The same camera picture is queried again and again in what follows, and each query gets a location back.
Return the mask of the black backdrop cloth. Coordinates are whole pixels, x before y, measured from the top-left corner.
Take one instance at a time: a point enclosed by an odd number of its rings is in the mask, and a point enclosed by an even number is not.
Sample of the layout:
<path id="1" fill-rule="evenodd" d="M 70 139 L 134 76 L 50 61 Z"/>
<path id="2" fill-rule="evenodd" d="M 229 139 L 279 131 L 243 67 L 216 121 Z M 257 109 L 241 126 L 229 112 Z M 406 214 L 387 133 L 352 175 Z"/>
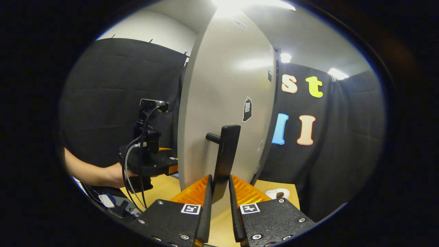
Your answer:
<path id="1" fill-rule="evenodd" d="M 149 121 L 160 145 L 177 154 L 177 129 L 186 56 L 141 40 L 94 41 L 74 65 L 59 101 L 60 138 L 79 160 L 97 167 L 118 161 L 133 140 L 141 98 L 170 103 Z M 295 184 L 302 210 L 319 221 L 351 200 L 372 174 L 382 152 L 386 117 L 372 71 L 330 82 L 324 72 L 280 65 L 298 78 L 298 92 L 281 93 L 289 116 L 284 144 L 272 144 L 259 175 Z"/>

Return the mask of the white coaster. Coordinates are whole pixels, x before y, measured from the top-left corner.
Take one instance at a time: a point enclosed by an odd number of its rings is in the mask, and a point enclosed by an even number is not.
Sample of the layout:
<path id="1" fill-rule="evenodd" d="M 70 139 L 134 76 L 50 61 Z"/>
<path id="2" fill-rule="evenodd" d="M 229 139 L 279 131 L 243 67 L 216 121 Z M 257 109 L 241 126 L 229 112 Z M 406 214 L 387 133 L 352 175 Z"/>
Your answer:
<path id="1" fill-rule="evenodd" d="M 279 189 L 271 189 L 265 191 L 265 195 L 267 195 L 270 199 L 278 199 L 278 198 L 286 198 L 288 199 L 290 196 L 290 191 L 288 189 L 279 188 Z"/>

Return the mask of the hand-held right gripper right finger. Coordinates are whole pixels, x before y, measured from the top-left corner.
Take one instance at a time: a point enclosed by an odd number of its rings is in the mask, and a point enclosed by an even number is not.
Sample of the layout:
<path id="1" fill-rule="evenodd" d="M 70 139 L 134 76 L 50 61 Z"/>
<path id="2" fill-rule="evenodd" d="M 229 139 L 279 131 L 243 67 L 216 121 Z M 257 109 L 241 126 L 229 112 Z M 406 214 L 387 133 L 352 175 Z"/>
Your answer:
<path id="1" fill-rule="evenodd" d="M 229 176 L 232 227 L 240 247 L 278 246 L 314 227 L 288 199 L 272 199 L 246 181 Z"/>

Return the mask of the black door handle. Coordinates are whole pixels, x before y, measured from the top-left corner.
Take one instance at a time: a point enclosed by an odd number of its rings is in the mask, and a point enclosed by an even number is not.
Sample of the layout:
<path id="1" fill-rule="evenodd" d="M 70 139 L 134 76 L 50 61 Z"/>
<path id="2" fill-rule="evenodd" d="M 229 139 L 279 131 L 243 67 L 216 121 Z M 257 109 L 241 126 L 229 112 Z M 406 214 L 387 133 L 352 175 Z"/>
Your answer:
<path id="1" fill-rule="evenodd" d="M 223 126 L 219 136 L 210 132 L 206 135 L 207 140 L 218 144 L 215 171 L 211 185 L 213 204 L 224 197 L 235 160 L 239 136 L 240 125 Z"/>

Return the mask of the small white object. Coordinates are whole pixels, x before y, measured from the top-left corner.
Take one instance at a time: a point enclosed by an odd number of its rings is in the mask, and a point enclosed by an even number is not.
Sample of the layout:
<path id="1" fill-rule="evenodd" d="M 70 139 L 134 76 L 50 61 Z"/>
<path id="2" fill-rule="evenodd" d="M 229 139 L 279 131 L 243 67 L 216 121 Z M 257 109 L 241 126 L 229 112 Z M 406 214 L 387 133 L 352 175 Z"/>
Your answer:
<path id="1" fill-rule="evenodd" d="M 116 199 L 112 195 L 104 193 L 98 195 L 98 198 L 106 208 L 112 209 L 116 207 Z"/>

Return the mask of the large ceiling light panel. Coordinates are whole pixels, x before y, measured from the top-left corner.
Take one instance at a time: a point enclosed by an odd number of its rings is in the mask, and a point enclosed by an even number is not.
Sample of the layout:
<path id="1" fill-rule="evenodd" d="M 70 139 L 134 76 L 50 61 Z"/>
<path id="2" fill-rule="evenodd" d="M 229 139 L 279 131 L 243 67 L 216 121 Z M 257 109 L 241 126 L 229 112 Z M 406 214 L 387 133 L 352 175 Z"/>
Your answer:
<path id="1" fill-rule="evenodd" d="M 235 15 L 250 6 L 269 6 L 296 11 L 296 8 L 284 0 L 211 0 L 221 14 Z"/>

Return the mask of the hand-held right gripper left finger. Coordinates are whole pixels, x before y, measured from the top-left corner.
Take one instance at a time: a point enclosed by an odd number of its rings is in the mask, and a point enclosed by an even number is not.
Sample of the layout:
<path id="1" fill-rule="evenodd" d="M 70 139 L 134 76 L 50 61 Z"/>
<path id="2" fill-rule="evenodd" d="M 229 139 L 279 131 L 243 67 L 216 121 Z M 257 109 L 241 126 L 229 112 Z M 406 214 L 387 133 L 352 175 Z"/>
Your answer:
<path id="1" fill-rule="evenodd" d="M 136 220 L 136 231 L 167 247 L 203 247 L 210 237 L 212 182 L 207 175 L 171 200 L 155 200 Z"/>

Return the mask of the grey cabinet door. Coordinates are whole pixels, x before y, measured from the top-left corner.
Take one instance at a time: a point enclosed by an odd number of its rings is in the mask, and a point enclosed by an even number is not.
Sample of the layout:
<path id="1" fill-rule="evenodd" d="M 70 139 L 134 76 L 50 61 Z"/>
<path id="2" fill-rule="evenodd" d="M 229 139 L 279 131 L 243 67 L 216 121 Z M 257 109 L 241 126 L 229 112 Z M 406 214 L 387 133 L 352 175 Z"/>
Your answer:
<path id="1" fill-rule="evenodd" d="M 213 175 L 218 144 L 206 139 L 240 125 L 231 174 L 254 183 L 274 127 L 276 61 L 262 30 L 243 11 L 218 8 L 197 38 L 182 80 L 178 119 L 180 187 Z"/>

